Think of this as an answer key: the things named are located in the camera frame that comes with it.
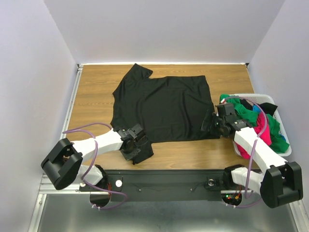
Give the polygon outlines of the blue t shirt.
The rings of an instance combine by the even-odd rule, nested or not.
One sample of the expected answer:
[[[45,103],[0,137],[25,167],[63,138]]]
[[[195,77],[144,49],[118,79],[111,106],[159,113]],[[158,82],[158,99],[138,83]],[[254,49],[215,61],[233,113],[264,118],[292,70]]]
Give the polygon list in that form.
[[[260,108],[259,108],[257,105],[255,105],[255,104],[253,105],[252,111],[253,111],[253,112],[256,112],[256,113],[258,113],[258,114],[261,113]]]

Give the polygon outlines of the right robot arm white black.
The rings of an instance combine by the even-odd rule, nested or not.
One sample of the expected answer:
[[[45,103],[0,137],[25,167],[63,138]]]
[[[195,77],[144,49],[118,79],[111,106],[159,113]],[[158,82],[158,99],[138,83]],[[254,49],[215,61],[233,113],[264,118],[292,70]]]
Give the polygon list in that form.
[[[263,129],[256,133],[247,120],[238,118],[232,103],[222,100],[217,105],[217,110],[217,113],[206,113],[201,130],[231,138],[244,148],[250,155],[250,162],[255,161],[260,169],[257,173],[242,165],[225,168],[222,177],[225,188],[244,186],[246,191],[259,194],[270,208],[301,200],[303,185],[300,165],[297,162],[288,162],[261,139],[268,124],[266,114],[261,112],[264,118]]]

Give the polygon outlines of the white laundry basket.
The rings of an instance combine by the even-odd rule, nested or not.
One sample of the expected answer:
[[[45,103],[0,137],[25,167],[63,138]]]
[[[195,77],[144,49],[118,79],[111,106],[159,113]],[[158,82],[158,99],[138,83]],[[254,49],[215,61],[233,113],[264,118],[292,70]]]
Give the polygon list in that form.
[[[268,102],[268,103],[276,105],[278,108],[277,108],[273,117],[280,123],[280,134],[283,135],[283,137],[286,139],[286,142],[289,143],[289,145],[290,145],[290,141],[289,141],[286,129],[285,129],[285,125],[284,125],[284,123],[282,121],[282,117],[280,115],[281,105],[279,104],[278,100],[275,100],[274,97],[272,97],[270,95],[257,94],[257,93],[251,93],[251,94],[250,93],[246,93],[246,94],[243,93],[243,94],[233,94],[233,95],[222,94],[220,96],[220,100],[222,98],[226,98],[226,97],[228,97],[228,99],[236,99],[236,98],[245,99],[250,104],[255,104],[255,105],[258,105],[258,104],[263,103],[263,102]],[[260,133],[263,133],[263,131],[266,130],[266,127],[267,127],[267,124],[264,125],[264,128],[262,129],[262,131]],[[292,148],[291,148],[291,145],[290,145],[287,152],[285,152],[283,154],[279,154],[279,155],[282,156],[282,157],[287,157],[291,154],[292,154]]]

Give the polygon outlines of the aluminium frame rail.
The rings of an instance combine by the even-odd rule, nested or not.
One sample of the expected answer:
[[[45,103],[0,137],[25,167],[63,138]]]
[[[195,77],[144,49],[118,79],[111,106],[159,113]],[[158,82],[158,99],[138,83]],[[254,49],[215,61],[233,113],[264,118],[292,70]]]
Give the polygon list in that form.
[[[69,105],[67,107],[67,112],[65,115],[62,129],[60,130],[60,137],[59,137],[60,139],[63,139],[66,137],[66,135],[63,134],[62,132],[68,129],[68,126],[70,123],[70,118],[71,118],[77,90],[79,87],[79,82],[82,76],[83,67],[84,67],[83,64],[77,64],[77,73],[76,73],[75,81],[73,84],[73,89],[72,89],[72,93],[70,96]],[[37,200],[34,206],[32,218],[30,221],[29,229],[28,229],[29,232],[37,232],[39,230],[39,225],[40,225],[40,221],[42,218],[47,195],[53,194],[54,192],[57,192],[56,189],[54,188],[52,183],[47,179],[47,175],[43,173],[41,182],[39,185]]]

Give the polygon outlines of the black t shirt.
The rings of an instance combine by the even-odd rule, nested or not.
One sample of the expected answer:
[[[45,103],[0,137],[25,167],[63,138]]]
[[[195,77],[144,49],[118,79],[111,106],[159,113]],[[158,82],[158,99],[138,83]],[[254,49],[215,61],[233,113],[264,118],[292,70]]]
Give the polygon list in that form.
[[[214,105],[206,77],[151,78],[152,70],[134,64],[113,92],[111,125],[130,129],[140,124],[147,142],[132,159],[150,158],[153,143],[218,139],[214,132]]]
[[[247,109],[247,110],[251,110],[253,109],[253,105],[251,105],[247,100],[245,99],[240,99],[240,103]],[[261,104],[258,104],[259,107],[266,113],[269,114],[271,116],[274,116],[276,110],[277,110],[277,106],[268,102],[264,102]]]

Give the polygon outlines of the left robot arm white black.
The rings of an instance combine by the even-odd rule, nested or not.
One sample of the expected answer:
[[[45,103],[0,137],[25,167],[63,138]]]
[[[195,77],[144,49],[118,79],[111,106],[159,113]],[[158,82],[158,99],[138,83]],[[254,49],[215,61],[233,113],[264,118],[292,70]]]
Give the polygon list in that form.
[[[130,129],[110,129],[107,133],[94,136],[79,127],[65,133],[85,132],[90,138],[71,142],[59,140],[41,162],[41,168],[57,190],[62,190],[74,181],[90,183],[96,190],[107,186],[103,171],[94,165],[98,155],[120,151],[126,160],[140,152],[139,142],[146,137],[144,129],[137,124]]]

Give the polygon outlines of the green t shirt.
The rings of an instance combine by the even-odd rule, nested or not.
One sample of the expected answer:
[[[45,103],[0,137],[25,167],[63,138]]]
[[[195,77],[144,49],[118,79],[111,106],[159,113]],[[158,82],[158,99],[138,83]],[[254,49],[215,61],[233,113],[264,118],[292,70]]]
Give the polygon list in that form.
[[[247,110],[241,103],[240,99],[228,99],[228,103],[234,105],[238,119],[247,120],[254,128],[255,132],[259,134],[264,125],[267,124],[266,130],[263,131],[260,138],[277,154],[283,154],[287,152],[290,145],[286,142],[283,135],[280,134],[280,123],[271,115],[266,114],[257,105],[261,113],[256,113],[251,110]]]

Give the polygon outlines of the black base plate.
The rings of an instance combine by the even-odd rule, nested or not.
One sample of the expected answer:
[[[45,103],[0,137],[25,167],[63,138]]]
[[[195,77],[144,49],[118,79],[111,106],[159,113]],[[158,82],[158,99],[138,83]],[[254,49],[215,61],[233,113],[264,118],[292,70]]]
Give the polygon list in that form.
[[[107,170],[107,183],[120,202],[125,193],[132,202],[221,201],[222,193],[244,189],[244,184],[224,184],[224,170]]]

